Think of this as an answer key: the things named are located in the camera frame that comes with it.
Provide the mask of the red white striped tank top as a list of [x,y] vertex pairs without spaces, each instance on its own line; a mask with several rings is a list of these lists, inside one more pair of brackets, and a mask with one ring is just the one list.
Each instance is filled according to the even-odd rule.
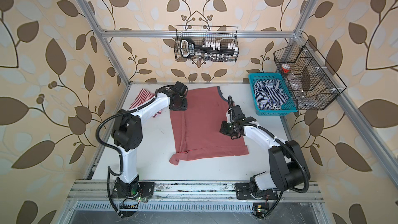
[[158,101],[155,101],[155,93],[147,89],[141,89],[130,105],[129,110],[136,110],[134,112],[135,114],[143,114],[144,111],[149,111],[153,113],[151,117],[155,118],[157,115],[161,114],[161,107],[158,107],[158,104]]

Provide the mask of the maroon tank top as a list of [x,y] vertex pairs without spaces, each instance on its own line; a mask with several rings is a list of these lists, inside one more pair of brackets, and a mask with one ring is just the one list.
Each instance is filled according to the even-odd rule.
[[229,108],[220,87],[189,90],[187,103],[185,111],[170,111],[176,150],[171,164],[249,154],[243,137],[232,140],[220,133]]

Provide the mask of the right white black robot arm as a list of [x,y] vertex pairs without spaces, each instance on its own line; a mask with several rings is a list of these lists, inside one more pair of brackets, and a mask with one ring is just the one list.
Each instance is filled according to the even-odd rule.
[[296,141],[279,139],[256,119],[246,117],[239,105],[229,106],[226,117],[220,129],[222,134],[232,139],[245,136],[268,152],[269,170],[250,179],[249,192],[253,198],[263,198],[268,190],[308,192],[311,174]]

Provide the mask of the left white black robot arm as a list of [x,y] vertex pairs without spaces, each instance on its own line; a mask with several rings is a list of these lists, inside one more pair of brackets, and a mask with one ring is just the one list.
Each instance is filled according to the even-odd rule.
[[[113,149],[119,156],[119,172],[116,173],[108,168],[108,175],[116,177],[115,188],[118,192],[129,198],[144,193],[139,184],[136,166],[137,148],[143,140],[142,124],[165,108],[169,108],[171,111],[187,110],[187,94],[188,88],[181,82],[163,86],[157,89],[154,96],[145,103],[128,111],[121,109],[97,127],[95,133],[97,142]],[[114,139],[113,145],[100,138],[101,129],[112,120],[114,121],[111,129],[111,136]]]

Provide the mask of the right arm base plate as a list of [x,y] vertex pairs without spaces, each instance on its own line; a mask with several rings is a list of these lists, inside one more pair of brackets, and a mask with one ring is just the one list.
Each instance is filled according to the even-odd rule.
[[272,189],[259,190],[253,183],[236,183],[234,186],[238,200],[277,200],[278,194]]

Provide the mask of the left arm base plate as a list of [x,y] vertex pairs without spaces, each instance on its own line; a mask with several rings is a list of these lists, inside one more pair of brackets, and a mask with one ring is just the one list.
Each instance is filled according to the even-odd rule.
[[155,182],[134,181],[129,184],[116,181],[112,190],[112,197],[118,199],[151,198],[154,193]]

